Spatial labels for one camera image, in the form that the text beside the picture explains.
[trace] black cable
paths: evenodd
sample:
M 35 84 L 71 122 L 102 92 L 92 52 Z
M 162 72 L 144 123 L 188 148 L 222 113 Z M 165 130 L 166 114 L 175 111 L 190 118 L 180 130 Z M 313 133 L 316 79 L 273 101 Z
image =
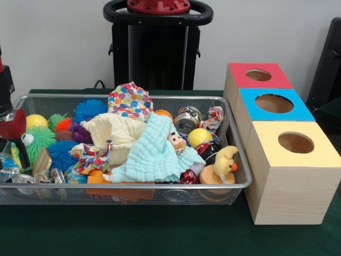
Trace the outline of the black cable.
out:
M 102 80 L 97 80 L 97 82 L 96 82 L 95 85 L 94 85 L 94 89 L 97 89 L 97 85 L 98 85 L 98 84 L 102 84 L 103 89 L 105 89 L 105 85 L 104 85 L 104 83 L 103 83 Z

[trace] yellow box top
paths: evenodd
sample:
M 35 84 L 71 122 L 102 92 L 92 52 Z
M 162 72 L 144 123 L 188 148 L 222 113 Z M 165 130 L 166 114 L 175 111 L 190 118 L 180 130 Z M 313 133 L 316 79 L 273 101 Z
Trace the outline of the yellow box top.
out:
M 270 166 L 341 167 L 341 157 L 316 122 L 253 121 Z

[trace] duck beak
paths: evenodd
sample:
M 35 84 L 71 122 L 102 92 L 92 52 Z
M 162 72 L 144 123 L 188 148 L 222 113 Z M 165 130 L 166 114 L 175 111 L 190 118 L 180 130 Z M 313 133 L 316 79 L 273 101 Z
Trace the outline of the duck beak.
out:
M 238 169 L 238 166 L 235 162 L 232 164 L 231 172 L 235 172 Z

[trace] white wall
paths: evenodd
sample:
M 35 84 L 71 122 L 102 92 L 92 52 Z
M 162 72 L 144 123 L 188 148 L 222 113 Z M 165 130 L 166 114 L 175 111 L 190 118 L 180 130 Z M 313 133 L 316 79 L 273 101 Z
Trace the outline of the white wall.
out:
M 108 0 L 0 0 L 0 45 L 14 97 L 32 88 L 113 84 Z M 227 62 L 278 62 L 305 99 L 340 0 L 204 0 L 214 20 L 201 27 L 194 88 L 222 90 Z

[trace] wooden cube box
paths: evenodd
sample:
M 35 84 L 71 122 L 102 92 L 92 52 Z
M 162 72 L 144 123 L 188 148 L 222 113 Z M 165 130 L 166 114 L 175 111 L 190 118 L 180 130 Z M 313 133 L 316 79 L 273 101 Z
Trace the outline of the wooden cube box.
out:
M 224 98 L 233 113 L 239 88 L 292 89 L 293 86 L 277 63 L 229 63 Z
M 240 88 L 234 119 L 244 149 L 252 121 L 315 121 L 293 89 Z
M 253 121 L 245 189 L 256 225 L 320 224 L 341 179 L 341 158 L 316 122 Z

